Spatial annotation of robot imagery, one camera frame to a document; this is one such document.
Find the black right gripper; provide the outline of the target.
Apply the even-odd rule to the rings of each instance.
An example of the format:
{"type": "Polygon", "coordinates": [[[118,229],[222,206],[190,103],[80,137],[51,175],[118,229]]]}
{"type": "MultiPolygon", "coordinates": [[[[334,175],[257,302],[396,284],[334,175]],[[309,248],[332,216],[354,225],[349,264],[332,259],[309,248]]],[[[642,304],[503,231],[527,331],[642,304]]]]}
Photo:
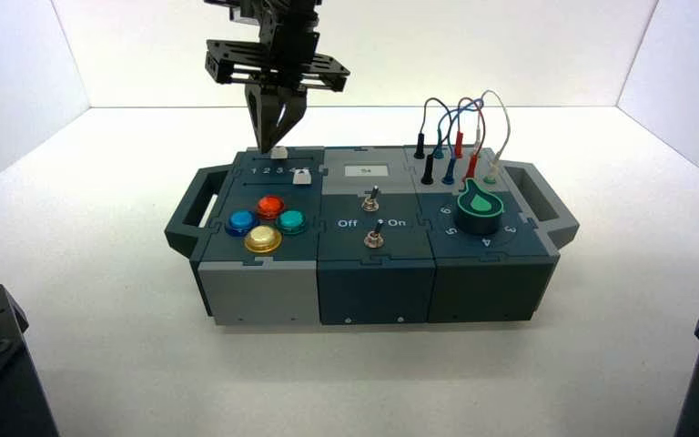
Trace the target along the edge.
{"type": "Polygon", "coordinates": [[[247,84],[258,151],[269,152],[306,113],[308,92],[300,88],[341,92],[350,71],[336,58],[317,52],[316,12],[229,15],[232,21],[256,25],[258,41],[209,39],[205,69],[219,84],[247,84]],[[278,93],[272,86],[285,88],[278,93]]]}

